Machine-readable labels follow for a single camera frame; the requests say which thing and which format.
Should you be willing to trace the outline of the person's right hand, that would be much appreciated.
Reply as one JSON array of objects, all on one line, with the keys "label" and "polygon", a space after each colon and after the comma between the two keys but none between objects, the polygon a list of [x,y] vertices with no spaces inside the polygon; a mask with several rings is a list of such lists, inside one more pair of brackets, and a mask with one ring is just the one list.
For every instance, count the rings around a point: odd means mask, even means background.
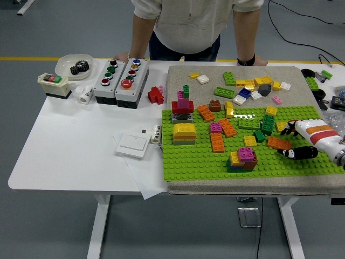
[{"label": "person's right hand", "polygon": [[121,62],[128,62],[128,60],[130,59],[130,52],[123,52],[123,53],[119,53],[117,54],[114,58],[114,60],[119,60]]}]

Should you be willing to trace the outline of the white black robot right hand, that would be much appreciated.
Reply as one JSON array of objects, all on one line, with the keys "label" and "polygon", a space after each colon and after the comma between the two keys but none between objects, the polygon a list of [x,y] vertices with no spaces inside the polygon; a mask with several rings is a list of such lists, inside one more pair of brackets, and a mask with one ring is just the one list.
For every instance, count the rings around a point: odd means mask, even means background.
[{"label": "white black robot right hand", "polygon": [[330,160],[337,166],[344,166],[344,137],[322,119],[291,120],[281,132],[281,135],[300,135],[310,145],[294,149],[279,149],[278,153],[294,160],[304,160],[317,157],[319,152],[327,153]]}]

